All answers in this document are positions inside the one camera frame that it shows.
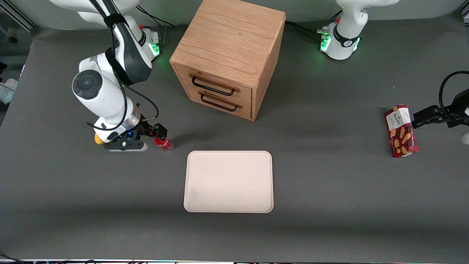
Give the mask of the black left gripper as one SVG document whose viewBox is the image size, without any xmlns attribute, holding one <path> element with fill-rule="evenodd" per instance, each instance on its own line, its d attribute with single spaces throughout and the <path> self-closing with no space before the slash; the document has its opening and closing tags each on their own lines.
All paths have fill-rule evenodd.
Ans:
<svg viewBox="0 0 469 264">
<path fill-rule="evenodd" d="M 453 128 L 458 125 L 469 125 L 469 89 L 457 94 L 449 106 L 444 107 L 447 113 L 451 116 L 449 118 L 443 110 L 436 105 L 426 107 L 423 110 L 414 114 L 412 127 L 414 129 L 431 124 L 447 124 L 448 128 Z"/>
</svg>

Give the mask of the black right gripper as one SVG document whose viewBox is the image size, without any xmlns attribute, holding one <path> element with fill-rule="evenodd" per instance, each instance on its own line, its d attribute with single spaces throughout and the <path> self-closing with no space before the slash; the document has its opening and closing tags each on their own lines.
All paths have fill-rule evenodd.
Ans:
<svg viewBox="0 0 469 264">
<path fill-rule="evenodd" d="M 142 136 L 150 138 L 166 138 L 167 129 L 160 123 L 151 126 L 147 121 L 140 121 L 134 128 L 124 131 L 116 137 L 116 141 L 141 140 Z"/>
</svg>

